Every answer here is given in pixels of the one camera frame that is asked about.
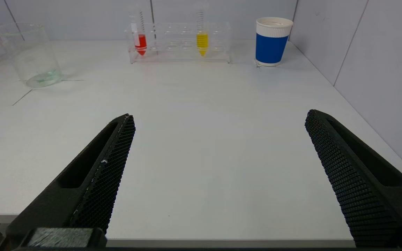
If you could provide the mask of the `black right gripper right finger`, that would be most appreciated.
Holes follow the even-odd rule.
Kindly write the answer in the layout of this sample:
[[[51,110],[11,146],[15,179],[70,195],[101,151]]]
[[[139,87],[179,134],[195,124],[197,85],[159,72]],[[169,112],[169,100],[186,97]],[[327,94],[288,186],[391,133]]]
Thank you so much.
[[[356,247],[402,248],[402,173],[327,113],[305,127]]]

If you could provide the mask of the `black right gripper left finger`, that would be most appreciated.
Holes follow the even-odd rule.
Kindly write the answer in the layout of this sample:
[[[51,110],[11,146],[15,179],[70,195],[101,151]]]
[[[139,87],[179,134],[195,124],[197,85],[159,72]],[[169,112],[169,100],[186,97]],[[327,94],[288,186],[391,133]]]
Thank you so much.
[[[94,251],[107,228],[136,127],[110,121],[9,224],[0,251]]]

